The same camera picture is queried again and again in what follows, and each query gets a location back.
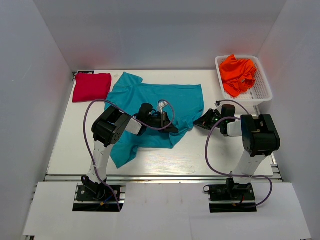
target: red folded cloth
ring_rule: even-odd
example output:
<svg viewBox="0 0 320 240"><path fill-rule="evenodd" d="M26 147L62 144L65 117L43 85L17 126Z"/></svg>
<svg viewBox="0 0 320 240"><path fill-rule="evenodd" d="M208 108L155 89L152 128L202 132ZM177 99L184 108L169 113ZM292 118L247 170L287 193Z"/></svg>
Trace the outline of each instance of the red folded cloth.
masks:
<svg viewBox="0 0 320 240"><path fill-rule="evenodd" d="M111 87L111 74L78 73L75 76L73 103L88 102L96 99L106 99Z"/></svg>
<svg viewBox="0 0 320 240"><path fill-rule="evenodd" d="M255 84L255 64L250 59L237 60L235 55L230 55L219 66L224 90L232 97L245 93Z"/></svg>

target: black mounting plate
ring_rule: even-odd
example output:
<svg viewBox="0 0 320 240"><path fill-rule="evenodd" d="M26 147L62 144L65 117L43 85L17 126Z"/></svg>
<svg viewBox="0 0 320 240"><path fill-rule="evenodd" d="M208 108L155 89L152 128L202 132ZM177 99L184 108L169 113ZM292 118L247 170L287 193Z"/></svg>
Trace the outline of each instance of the black mounting plate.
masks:
<svg viewBox="0 0 320 240"><path fill-rule="evenodd" d="M233 190L232 197L228 193L226 184L208 185L206 191L210 195L209 209L210 213L251 213L256 212L257 207L248 207L255 205L255 193L251 184L239 185L241 190Z"/></svg>
<svg viewBox="0 0 320 240"><path fill-rule="evenodd" d="M111 185L110 186L114 191L117 191L116 197L119 199L120 198L120 185ZM92 202L92 201L101 201L103 202L106 200L108 197L112 195L111 191L109 188L105 187L105 192L104 195L102 195L99 198L95 198L93 194L91 193L90 190L88 190L84 185L79 185L78 186L78 191L76 193L76 200L79 202Z"/></svg>

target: white plastic basket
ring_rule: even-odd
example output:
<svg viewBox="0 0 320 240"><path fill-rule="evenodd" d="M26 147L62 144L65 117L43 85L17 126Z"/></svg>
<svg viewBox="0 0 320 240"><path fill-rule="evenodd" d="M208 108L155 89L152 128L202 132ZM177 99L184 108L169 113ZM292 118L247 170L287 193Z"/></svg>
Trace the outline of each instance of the white plastic basket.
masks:
<svg viewBox="0 0 320 240"><path fill-rule="evenodd" d="M270 101L273 97L267 77L265 72L259 62L259 59L255 56L249 55L235 55L236 59L251 59L256 67L256 72L254 74L255 83L254 86L248 89L247 92L241 93L237 97L232 97L229 93L227 93L224 89L224 85L222 83L221 74L219 66L223 63L227 57L229 56L217 56L215 58L215 66L218 73L218 78L220 82L220 87L222 90L222 95L225 99L232 99L239 103L242 103L245 106L257 106L262 102Z"/></svg>

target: orange cloth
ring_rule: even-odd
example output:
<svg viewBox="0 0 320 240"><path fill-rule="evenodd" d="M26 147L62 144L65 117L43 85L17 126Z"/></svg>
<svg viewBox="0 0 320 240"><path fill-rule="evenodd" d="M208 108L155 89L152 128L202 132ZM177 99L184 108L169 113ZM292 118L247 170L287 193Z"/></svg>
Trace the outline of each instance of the orange cloth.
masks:
<svg viewBox="0 0 320 240"><path fill-rule="evenodd" d="M232 97L245 93L255 84L255 64L250 59L237 60L232 54L219 67L224 90Z"/></svg>

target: cable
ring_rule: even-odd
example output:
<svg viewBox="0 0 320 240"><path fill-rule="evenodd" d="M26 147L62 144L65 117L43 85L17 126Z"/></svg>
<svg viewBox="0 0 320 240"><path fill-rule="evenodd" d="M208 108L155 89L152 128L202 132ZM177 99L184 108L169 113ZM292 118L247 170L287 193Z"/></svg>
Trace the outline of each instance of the cable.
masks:
<svg viewBox="0 0 320 240"><path fill-rule="evenodd" d="M256 176L249 176L249 175L239 175L239 174L227 174L227 173L223 173L223 172L220 172L218 170L215 170L211 165L210 165L210 162L209 162L209 159L208 159L208 146L209 146L209 141L210 141L210 137L213 133L213 131L215 130L215 128L224 120L228 120L228 119L236 119L236 120L240 120L238 117L234 117L234 116L227 116L227 117L223 117L221 118L219 121L217 121L215 123L215 125L213 125L212 129L210 130L209 132L209 135L206 139L206 142L205 142L205 149L204 149L204 156L205 156L205 161L206 161L206 164L208 165L208 167L214 171L215 173L219 174L219 175L222 175L222 176L225 176L225 177L229 177L229 178L232 178L232 177L237 177L237 178L253 178L253 179L256 179L256 178L264 178L264 179L267 179L270 183L270 190L269 190L269 193L268 195L265 197L265 199L263 199L261 202L255 204L255 205L249 205L249 206L244 206L244 208L254 208L254 207L257 207L261 204L263 204L265 201L267 201L267 199L270 197L271 193L272 193L272 190L273 190L273 183L271 181L271 179L267 176L263 176L263 175L256 175Z"/></svg>
<svg viewBox="0 0 320 240"><path fill-rule="evenodd" d="M205 185L205 186L203 187L203 192L206 193L206 194L210 193L210 187L209 187L209 185Z"/></svg>
<svg viewBox="0 0 320 240"><path fill-rule="evenodd" d="M171 120L171 122L170 122L167 126L164 126L164 127L162 127L162 128L154 128L154 127L151 127L151 126L149 126L149 125L147 125L147 124L145 124L145 123L143 123L143 122L141 122L141 121L139 121L139 120L136 120L136 121L139 122L139 123L141 123L142 125L148 127L148 128L151 128L151 129L157 130L157 131L160 131L160 130L163 130L163 129L166 129L167 127L169 127L169 126L173 123L173 121L174 121L174 119L175 119L175 110L174 110L173 106L172 106L168 101L166 101L166 100L164 100L164 99L161 99L161 100L159 100L158 102L161 102L161 101L166 102L166 103L171 107L171 110L172 110L172 120ZM116 109L120 110L121 112L123 112L123 113L125 113L125 114L127 114L127 113L126 113L124 110L122 110L120 107L118 107L116 104L114 104L113 102L111 102L111 101L108 101L108 100L105 100L105 99L96 99L96 100L93 100L92 102L90 102L89 106L87 107L87 109L86 109L86 111L85 111L85 114L84 114L83 126L82 126L82 129L83 129L83 137L84 137L85 145L86 145L86 148L88 149L88 152L89 152L89 154L90 154L90 157L91 157L91 160L92 160L92 163L93 163L93 167L94 167L95 175L96 175L96 177L98 178L98 180L99 180L103 185L105 185L107 188L109 188L109 189L111 190L111 192L112 192L112 194L113 194L113 196L114 196L114 198L115 198L116 204L117 204L117 206L118 206L119 212L120 212L120 211L121 211L121 207L120 207L120 204L119 204L119 200L118 200L118 198L117 198L117 195L115 194L115 192L114 192L114 190L112 189L112 187L111 187L110 185L108 185L107 183L105 183L105 182L100 178L100 176L99 176L99 174L98 174L97 167L96 167L95 158L94 158L94 156L93 156L93 154L92 154L92 152L91 152L91 150L90 150L90 146L89 146L89 143L88 143L88 138L87 138L87 133L86 133L87 116L88 116L88 113L89 113L89 110L90 110L91 106L92 106L94 103L96 103L96 102L105 102L105 103L108 103L108 104L114 106Z"/></svg>
<svg viewBox="0 0 320 240"><path fill-rule="evenodd" d="M98 201L98 200L101 200L101 199L105 196L105 194L106 194L106 190L104 190L102 197L100 197L99 199L94 198L94 197L93 197L92 199L93 199L93 200L97 200L97 201Z"/></svg>
<svg viewBox="0 0 320 240"><path fill-rule="evenodd" d="M112 197L113 195L109 196L106 200L103 201L103 204L106 204Z"/></svg>
<svg viewBox="0 0 320 240"><path fill-rule="evenodd" d="M234 203L234 204L232 204L232 205L233 205L234 207L239 206L240 204L242 204L242 203L244 202L244 200L245 200L245 196L242 195L241 201L240 201L239 203Z"/></svg>
<svg viewBox="0 0 320 240"><path fill-rule="evenodd" d="M238 105L246 112L246 114L250 115L250 113L248 112L248 110L247 110L242 104L240 104L240 103L237 102L237 101L234 101L234 100L231 100L231 99L229 99L229 100L216 101L216 103L217 103L218 105L220 105L221 102L232 102L232 103L238 104Z"/></svg>

